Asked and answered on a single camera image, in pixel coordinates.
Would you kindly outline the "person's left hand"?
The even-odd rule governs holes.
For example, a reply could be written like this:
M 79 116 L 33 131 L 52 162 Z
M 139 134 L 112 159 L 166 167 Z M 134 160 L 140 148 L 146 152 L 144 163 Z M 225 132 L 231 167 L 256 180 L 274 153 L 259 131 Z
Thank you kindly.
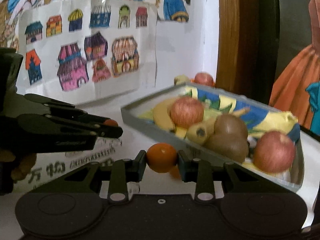
M 37 154 L 16 157 L 8 151 L 1 151 L 1 191 L 9 191 L 16 181 L 23 180 L 34 167 Z

